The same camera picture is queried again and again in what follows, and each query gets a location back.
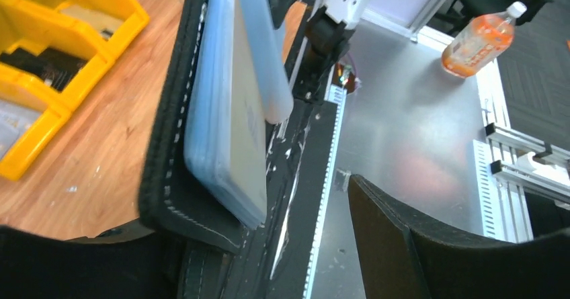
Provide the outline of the gold card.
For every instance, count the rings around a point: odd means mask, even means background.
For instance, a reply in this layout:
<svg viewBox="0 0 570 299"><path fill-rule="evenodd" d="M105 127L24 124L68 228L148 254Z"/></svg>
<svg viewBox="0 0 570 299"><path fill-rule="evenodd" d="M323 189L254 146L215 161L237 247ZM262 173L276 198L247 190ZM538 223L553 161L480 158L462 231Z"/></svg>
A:
<svg viewBox="0 0 570 299"><path fill-rule="evenodd" d="M267 213L265 120L240 0L233 0L230 173L239 220L250 228Z"/></svg>

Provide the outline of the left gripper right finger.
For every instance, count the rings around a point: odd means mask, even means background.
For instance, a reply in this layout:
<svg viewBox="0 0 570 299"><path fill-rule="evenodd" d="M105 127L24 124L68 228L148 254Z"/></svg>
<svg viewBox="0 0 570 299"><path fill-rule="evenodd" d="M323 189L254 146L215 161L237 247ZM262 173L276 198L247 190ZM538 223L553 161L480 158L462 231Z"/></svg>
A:
<svg viewBox="0 0 570 299"><path fill-rule="evenodd" d="M399 201L361 175L348 185L367 298L568 298L569 229L524 243L483 237Z"/></svg>

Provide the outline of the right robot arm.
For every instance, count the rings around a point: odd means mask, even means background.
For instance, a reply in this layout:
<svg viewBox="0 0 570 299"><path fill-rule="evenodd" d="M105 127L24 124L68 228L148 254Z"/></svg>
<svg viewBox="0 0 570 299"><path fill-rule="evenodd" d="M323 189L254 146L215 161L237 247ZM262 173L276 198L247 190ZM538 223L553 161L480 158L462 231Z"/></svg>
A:
<svg viewBox="0 0 570 299"><path fill-rule="evenodd" d="M292 94L295 99L321 104L330 71L350 47L370 0L324 0L304 28L307 40L296 73Z"/></svg>

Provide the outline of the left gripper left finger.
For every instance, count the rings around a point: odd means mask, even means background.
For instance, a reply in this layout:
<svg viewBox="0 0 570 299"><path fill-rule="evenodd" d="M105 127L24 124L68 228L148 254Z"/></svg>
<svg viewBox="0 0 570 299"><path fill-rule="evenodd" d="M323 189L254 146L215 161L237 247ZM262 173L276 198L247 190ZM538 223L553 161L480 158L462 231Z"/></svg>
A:
<svg viewBox="0 0 570 299"><path fill-rule="evenodd" d="M1 226L2 298L179 298L178 243L139 221L58 240Z"/></svg>

